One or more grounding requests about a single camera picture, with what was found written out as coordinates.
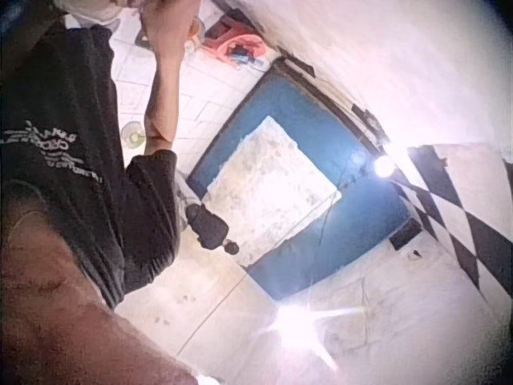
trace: hand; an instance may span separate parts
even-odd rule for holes
[[[200,0],[147,0],[141,12],[144,33],[157,59],[184,57],[184,44]]]

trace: black t-shirt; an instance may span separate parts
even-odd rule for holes
[[[176,155],[123,166],[111,32],[47,35],[2,86],[2,203],[30,186],[110,308],[175,258]]]

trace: white tile floor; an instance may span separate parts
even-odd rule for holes
[[[201,3],[200,17],[207,28],[221,15],[210,1]],[[111,39],[115,53],[111,73],[118,92],[119,129],[122,129],[130,121],[143,124],[156,61],[150,51],[134,44],[140,31],[137,11],[123,10],[120,17],[121,25]],[[264,66],[258,69],[230,67],[202,50],[185,58],[180,71],[180,120],[174,148],[181,172],[187,175],[192,171],[224,122],[278,56],[269,50]],[[142,151],[143,146],[135,150],[124,148],[125,165]]]

